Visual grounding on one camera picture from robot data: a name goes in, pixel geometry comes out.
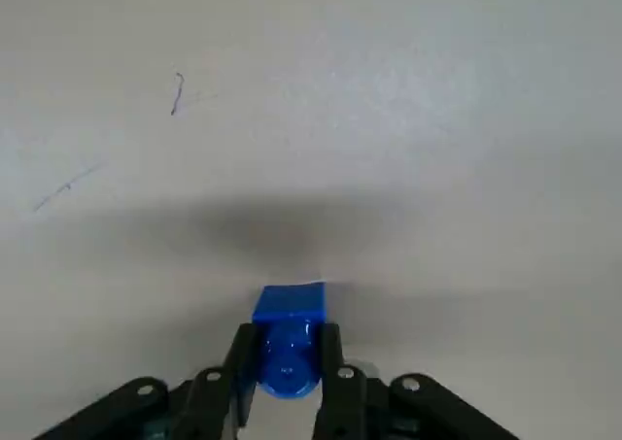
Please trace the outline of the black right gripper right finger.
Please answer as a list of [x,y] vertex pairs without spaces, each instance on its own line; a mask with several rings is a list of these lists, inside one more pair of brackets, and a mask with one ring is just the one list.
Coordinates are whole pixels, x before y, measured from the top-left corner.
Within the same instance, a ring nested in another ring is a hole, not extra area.
[[503,440],[515,434],[434,378],[406,373],[386,384],[345,361],[339,326],[319,330],[322,402],[315,439]]

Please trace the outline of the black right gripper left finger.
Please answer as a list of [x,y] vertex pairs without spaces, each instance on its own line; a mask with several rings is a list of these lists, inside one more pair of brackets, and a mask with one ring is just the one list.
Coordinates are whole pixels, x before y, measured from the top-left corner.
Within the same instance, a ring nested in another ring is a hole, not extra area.
[[139,377],[103,395],[39,439],[235,439],[248,419],[257,326],[241,324],[222,364],[170,388]]

